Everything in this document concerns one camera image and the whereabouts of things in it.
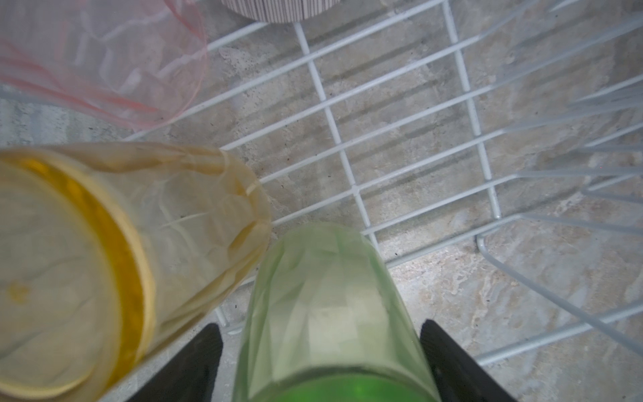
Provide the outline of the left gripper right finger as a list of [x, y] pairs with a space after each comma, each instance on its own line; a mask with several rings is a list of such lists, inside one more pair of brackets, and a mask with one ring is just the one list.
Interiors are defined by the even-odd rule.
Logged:
[[437, 322], [423, 323], [420, 344], [442, 401], [517, 401]]

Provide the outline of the pink plastic cup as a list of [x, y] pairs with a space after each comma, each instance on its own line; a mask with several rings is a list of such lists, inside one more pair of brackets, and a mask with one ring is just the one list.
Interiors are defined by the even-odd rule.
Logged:
[[207, 65], [194, 1], [4, 1], [1, 82], [132, 130], [178, 117]]

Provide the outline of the striped ceramic bowl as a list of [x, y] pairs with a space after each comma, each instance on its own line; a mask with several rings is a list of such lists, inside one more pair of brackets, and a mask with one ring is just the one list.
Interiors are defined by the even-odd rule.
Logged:
[[340, 0], [222, 0], [233, 12], [265, 23], [295, 23], [325, 13]]

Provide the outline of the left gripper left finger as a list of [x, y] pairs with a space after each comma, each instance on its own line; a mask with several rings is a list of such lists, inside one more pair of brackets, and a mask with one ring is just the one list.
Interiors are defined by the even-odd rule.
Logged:
[[128, 401], [211, 401], [223, 349], [219, 326], [207, 324]]

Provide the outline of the yellow plastic cup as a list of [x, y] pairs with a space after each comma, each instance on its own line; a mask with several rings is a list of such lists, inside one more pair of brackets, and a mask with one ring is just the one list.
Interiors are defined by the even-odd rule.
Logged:
[[1, 398], [95, 401], [254, 269], [271, 206], [212, 147], [1, 152]]

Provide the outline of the green plastic cup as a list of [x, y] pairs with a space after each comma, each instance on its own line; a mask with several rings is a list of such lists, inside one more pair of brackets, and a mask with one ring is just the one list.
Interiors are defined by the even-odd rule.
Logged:
[[249, 302], [232, 398], [440, 398], [402, 298], [358, 231], [303, 224], [269, 249]]

